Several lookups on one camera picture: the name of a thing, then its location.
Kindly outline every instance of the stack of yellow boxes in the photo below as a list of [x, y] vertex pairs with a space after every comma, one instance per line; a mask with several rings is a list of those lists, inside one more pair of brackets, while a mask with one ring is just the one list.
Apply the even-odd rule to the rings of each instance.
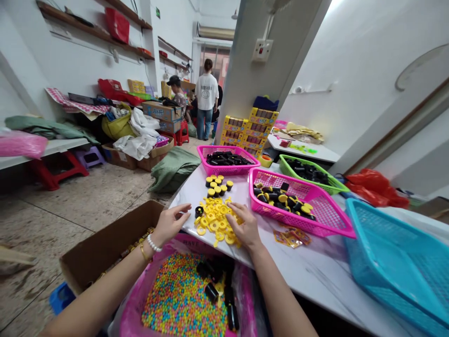
[[136, 94], [145, 94], [145, 83], [141, 81], [128, 80], [130, 92]]
[[253, 108], [248, 119], [226, 116], [220, 145], [245, 149], [258, 158], [279, 112]]

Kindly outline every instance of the pink tray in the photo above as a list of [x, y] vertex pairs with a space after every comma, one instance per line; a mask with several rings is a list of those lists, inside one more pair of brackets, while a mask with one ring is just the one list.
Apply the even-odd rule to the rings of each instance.
[[[255, 183], [275, 187], [281, 187], [282, 183], [288, 183], [290, 186], [287, 194], [296, 195], [298, 199], [312, 205], [312, 214], [316, 216], [317, 221], [309, 220], [261, 202], [253, 192], [253, 184]], [[317, 236], [339, 234], [353, 239], [356, 238], [351, 221], [347, 215], [329, 194], [317, 185], [255, 168], [249, 172], [249, 195], [251, 197], [251, 209], [263, 216], [269, 216], [286, 225], [300, 228]]]
[[[201, 162], [203, 163], [203, 167], [206, 170], [206, 174], [208, 176], [215, 175], [223, 175], [223, 176], [236, 176], [248, 174], [249, 170], [252, 168], [256, 168], [261, 165], [261, 163], [251, 156], [247, 151], [240, 147], [225, 147], [225, 146], [199, 146], [198, 153], [200, 154]], [[212, 166], [206, 162], [206, 158], [208, 154], [212, 154], [216, 151], [231, 151], [233, 154], [241, 155], [243, 158], [252, 161], [254, 165], [238, 165], [238, 166]]]

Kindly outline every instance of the wall switch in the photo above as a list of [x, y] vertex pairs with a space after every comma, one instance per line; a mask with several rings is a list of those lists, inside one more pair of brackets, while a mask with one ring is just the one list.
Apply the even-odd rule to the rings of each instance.
[[254, 62], [266, 62], [273, 47], [273, 40], [257, 39], [256, 47], [253, 51]]

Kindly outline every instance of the wall shelf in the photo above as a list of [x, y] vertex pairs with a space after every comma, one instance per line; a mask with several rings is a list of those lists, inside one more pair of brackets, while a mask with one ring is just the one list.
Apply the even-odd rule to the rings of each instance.
[[153, 30], [153, 27], [148, 22], [141, 19], [136, 12], [134, 12], [131, 8], [129, 8], [120, 0], [105, 0], [105, 1], [111, 6], [114, 6], [120, 13], [128, 17], [131, 21], [137, 23], [140, 27], [144, 29]]
[[110, 34], [105, 33], [103, 30], [101, 30], [97, 27], [94, 27], [94, 28], [88, 27], [88, 26], [82, 24], [81, 22], [79, 22], [78, 20], [76, 20], [74, 17], [72, 17], [72, 16], [70, 16], [70, 15], [68, 15], [68, 14], [42, 2], [42, 1], [37, 1], [37, 5], [39, 6], [42, 16], [48, 20], [56, 19], [56, 20], [62, 21], [64, 23], [69, 24], [72, 27], [82, 30], [85, 33], [93, 35], [103, 41], [106, 41], [110, 44], [114, 44], [116, 46], [122, 47], [126, 51], [132, 51], [139, 57], [142, 57], [144, 59], [154, 60], [153, 56], [150, 56], [150, 55], [147, 55], [147, 54], [141, 52], [136, 47], [130, 46], [129, 44], [120, 43], [120, 42], [114, 40]]
[[180, 65], [179, 63], [176, 63], [176, 62], [174, 62], [174, 61], [172, 61], [172, 60], [170, 60], [170, 59], [167, 59], [165, 56], [163, 56], [163, 55], [161, 55], [161, 54], [159, 54], [159, 59], [160, 59], [161, 61], [168, 62], [168, 63], [172, 64], [172, 65], [175, 66], [175, 67], [179, 67], [179, 68], [181, 68], [181, 69], [183, 69], [183, 70], [187, 70], [187, 67], [186, 67], [186, 66]]
[[166, 40], [164, 40], [163, 38], [158, 37], [158, 39], [159, 39], [159, 41], [165, 43], [167, 46], [169, 46], [171, 49], [173, 49], [173, 50], [174, 50], [173, 54], [178, 53], [178, 54], [180, 54], [182, 57], [184, 57], [185, 59], [187, 59], [187, 60], [189, 60], [189, 61], [192, 60], [189, 56], [187, 56], [186, 54], [184, 54], [183, 52], [181, 52], [178, 48], [176, 48], [176, 47], [173, 46], [172, 44], [168, 43], [168, 42], [167, 42]]

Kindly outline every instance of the white table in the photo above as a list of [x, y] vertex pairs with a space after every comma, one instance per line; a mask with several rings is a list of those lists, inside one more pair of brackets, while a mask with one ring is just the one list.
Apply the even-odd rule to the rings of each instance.
[[[280, 172], [277, 164], [272, 164], [270, 169]], [[200, 165], [181, 187], [170, 207], [183, 203], [191, 203], [193, 209], [197, 207], [206, 196], [206, 177], [203, 166]], [[231, 192], [225, 194], [225, 198], [230, 196], [233, 201], [249, 206], [248, 177], [232, 176], [229, 180], [234, 182], [234, 187]], [[336, 196], [335, 200], [345, 208], [343, 197]], [[281, 229], [276, 221], [263, 218], [256, 213], [255, 215], [262, 242], [292, 291], [373, 335], [425, 336], [359, 288], [352, 278], [341, 236], [327, 238], [311, 236], [312, 242], [309, 246], [292, 249], [274, 241], [273, 229]], [[204, 236], [198, 235], [194, 220], [195, 217], [190, 216], [183, 229], [212, 246], [215, 242], [214, 234], [207, 231]], [[217, 249], [253, 268], [250, 257], [243, 247], [238, 249], [235, 245], [229, 246], [225, 241], [221, 241]]]
[[[52, 139], [48, 141], [47, 147], [42, 157], [58, 152], [65, 152], [71, 148], [78, 147], [84, 144], [88, 144], [86, 138], [74, 138], [74, 139]], [[0, 169], [5, 169], [14, 165], [19, 165], [27, 161], [33, 160], [33, 158], [25, 156], [16, 157], [0, 157]]]
[[304, 145], [313, 150], [317, 150], [316, 153], [312, 154], [309, 152], [303, 153], [302, 151], [298, 151], [292, 147], [282, 147], [280, 145], [281, 141], [282, 141], [282, 139], [277, 139], [276, 135], [274, 135], [274, 134], [268, 135], [268, 142], [270, 142], [270, 145], [273, 147], [273, 149], [280, 151], [280, 152], [287, 152], [289, 154], [300, 155], [302, 157], [316, 159], [319, 161], [326, 161], [330, 164], [334, 164], [341, 157], [339, 154], [336, 154], [334, 151], [329, 150], [327, 147], [325, 147], [322, 144], [319, 144], [319, 145], [307, 144], [307, 143], [300, 142], [299, 140], [295, 140], [292, 142], [292, 144], [295, 144], [297, 146]]

